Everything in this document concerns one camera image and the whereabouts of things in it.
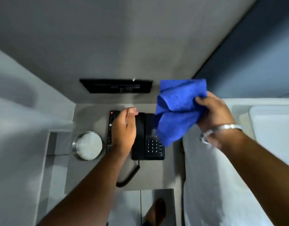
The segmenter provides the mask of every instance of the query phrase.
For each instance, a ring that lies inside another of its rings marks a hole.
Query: dark pants
[[[154,226],[150,221],[146,221],[142,226]]]

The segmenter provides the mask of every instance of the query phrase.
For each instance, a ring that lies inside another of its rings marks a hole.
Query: hand
[[[198,126],[202,133],[223,124],[235,124],[235,120],[225,102],[216,97],[213,93],[207,92],[206,98],[196,97],[196,102],[199,105],[206,106],[209,110],[198,122]],[[238,130],[220,130],[215,134],[208,136],[207,140],[211,145],[220,149],[220,142],[225,138],[230,138],[235,132],[238,132]]]
[[[138,115],[136,108],[126,108],[120,112],[112,122],[112,149],[127,157],[136,137],[135,116]]]

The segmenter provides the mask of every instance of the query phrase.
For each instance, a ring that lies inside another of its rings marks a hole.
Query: gray wall
[[[34,226],[50,130],[75,104],[0,51],[0,226]]]
[[[221,98],[289,94],[289,0],[258,0],[196,78]]]
[[[78,103],[154,102],[187,79],[255,0],[0,0],[0,49]],[[150,95],[90,95],[79,78],[153,79]]]

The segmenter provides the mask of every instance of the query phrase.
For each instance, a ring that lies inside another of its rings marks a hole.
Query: forearm
[[[39,225],[105,226],[126,156],[112,149]]]
[[[221,151],[274,225],[289,225],[289,166],[241,131],[220,138]]]

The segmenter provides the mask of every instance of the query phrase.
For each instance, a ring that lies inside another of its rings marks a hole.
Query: gray table
[[[110,110],[122,110],[127,107],[137,107],[139,112],[155,113],[156,104],[77,104],[74,113],[73,138],[85,131],[98,133],[105,146],[107,123]],[[99,162],[105,154],[92,161],[79,161],[72,154],[69,157],[65,193],[68,194]],[[124,180],[135,166],[135,161],[129,156],[120,172],[119,181]],[[155,190],[174,189],[177,225],[181,219],[181,195],[184,178],[184,157],[179,151],[179,143],[173,143],[165,149],[165,160],[140,161],[140,170],[132,180],[121,190]]]

